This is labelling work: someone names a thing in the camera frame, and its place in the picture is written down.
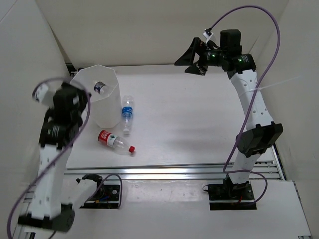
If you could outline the small black cap bottle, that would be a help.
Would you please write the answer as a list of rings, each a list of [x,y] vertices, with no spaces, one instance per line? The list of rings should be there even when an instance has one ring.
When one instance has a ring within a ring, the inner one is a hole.
[[[94,85],[94,91],[100,95],[108,95],[109,90],[110,90],[110,87],[101,81],[96,82]]]

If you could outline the red label clear bottle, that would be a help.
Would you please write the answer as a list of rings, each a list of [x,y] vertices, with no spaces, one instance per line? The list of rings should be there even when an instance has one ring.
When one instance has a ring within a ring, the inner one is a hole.
[[[135,152],[135,147],[130,145],[125,139],[106,130],[102,130],[99,133],[98,141],[101,144],[111,148],[119,155],[130,155]]]

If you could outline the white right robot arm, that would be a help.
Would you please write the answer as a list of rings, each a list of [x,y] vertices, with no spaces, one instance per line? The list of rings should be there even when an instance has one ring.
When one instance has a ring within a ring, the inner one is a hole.
[[[224,194],[237,198],[249,181],[255,163],[283,132],[267,110],[258,88],[256,65],[251,54],[242,54],[240,40],[216,47],[212,41],[195,37],[186,52],[175,62],[185,66],[186,73],[206,74],[209,66],[221,67],[235,87],[245,114],[244,130],[236,136],[238,150],[232,168],[223,181]]]

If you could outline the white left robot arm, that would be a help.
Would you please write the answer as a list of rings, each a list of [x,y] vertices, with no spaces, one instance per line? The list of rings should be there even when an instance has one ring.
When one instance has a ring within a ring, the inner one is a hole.
[[[90,198],[103,197],[105,188],[98,182],[78,182],[73,193],[62,196],[64,171],[73,143],[87,121],[82,113],[90,108],[90,94],[66,82],[55,92],[41,84],[32,93],[34,99],[47,105],[40,131],[40,161],[38,176],[32,183],[33,199],[18,224],[28,227],[68,232],[74,222],[75,210]]]

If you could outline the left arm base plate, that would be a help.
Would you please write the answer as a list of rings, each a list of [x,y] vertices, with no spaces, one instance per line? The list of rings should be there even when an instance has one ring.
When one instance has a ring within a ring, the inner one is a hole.
[[[85,202],[81,209],[118,209],[120,196],[120,185],[106,184],[102,186],[97,196]]]

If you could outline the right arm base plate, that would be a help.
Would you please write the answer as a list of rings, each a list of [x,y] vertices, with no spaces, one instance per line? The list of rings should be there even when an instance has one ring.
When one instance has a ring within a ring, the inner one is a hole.
[[[244,189],[229,192],[223,184],[208,184],[202,187],[208,193],[211,211],[256,210],[257,206],[249,183]]]

